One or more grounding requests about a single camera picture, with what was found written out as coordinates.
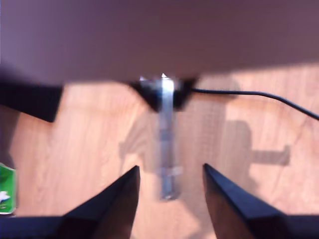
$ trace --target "black mount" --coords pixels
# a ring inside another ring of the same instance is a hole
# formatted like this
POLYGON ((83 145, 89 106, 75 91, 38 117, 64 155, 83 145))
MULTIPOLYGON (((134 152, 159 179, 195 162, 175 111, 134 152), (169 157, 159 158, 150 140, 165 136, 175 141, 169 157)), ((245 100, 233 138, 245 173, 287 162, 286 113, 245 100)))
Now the black mount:
POLYGON ((0 71, 0 105, 54 122, 63 86, 26 83, 14 71, 0 71))
MULTIPOLYGON (((197 78, 185 78, 180 80, 178 89, 174 91, 173 106, 176 111, 183 109, 196 81, 197 78)), ((157 89, 141 81, 133 82, 129 85, 140 94, 154 111, 158 112, 160 110, 160 92, 158 92, 157 89)))

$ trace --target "green object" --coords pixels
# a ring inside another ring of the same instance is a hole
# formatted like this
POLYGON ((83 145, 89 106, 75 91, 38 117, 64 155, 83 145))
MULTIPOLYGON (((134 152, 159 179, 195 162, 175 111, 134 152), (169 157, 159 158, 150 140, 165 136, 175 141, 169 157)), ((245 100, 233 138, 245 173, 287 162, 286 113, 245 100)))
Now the green object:
POLYGON ((0 215, 15 210, 15 170, 0 163, 0 215))

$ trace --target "black cable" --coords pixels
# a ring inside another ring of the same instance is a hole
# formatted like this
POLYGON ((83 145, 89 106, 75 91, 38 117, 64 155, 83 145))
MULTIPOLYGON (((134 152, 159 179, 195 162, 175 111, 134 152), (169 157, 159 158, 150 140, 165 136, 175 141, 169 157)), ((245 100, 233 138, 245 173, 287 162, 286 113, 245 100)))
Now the black cable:
POLYGON ((286 105, 295 108, 296 110, 316 119, 319 120, 319 115, 285 99, 284 97, 273 95, 270 93, 266 92, 261 92, 261 91, 224 91, 224 90, 205 90, 205 89, 192 89, 193 92, 198 92, 198 93, 206 93, 206 94, 219 94, 219 95, 254 95, 254 96, 264 96, 268 98, 275 99, 277 101, 281 101, 282 103, 285 103, 286 105))

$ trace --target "hardwood floor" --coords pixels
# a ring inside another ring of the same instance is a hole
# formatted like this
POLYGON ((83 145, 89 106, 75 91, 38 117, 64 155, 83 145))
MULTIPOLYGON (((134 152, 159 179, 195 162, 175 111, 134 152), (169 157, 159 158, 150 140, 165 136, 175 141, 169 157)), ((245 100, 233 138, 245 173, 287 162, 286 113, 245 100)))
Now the hardwood floor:
MULTIPOLYGON (((319 113, 319 64, 205 75, 197 86, 266 91, 319 113)), ((128 86, 67 86, 55 123, 1 112, 13 115, 1 130, 17 167, 18 216, 64 214, 138 164, 132 238, 214 238, 205 162, 286 213, 319 213, 319 123, 271 99, 192 96, 176 116, 183 174, 172 202, 158 200, 156 114, 128 86)))

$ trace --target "blurry metal shaft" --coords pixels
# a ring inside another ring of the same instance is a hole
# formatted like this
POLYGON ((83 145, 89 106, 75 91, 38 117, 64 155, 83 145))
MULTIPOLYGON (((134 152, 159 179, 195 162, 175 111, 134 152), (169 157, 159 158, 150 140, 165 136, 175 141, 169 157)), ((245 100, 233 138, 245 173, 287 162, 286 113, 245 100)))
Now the blurry metal shaft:
POLYGON ((161 196, 175 199, 178 195, 174 175, 174 132, 173 132, 174 81, 164 74, 160 85, 159 141, 161 160, 161 196))

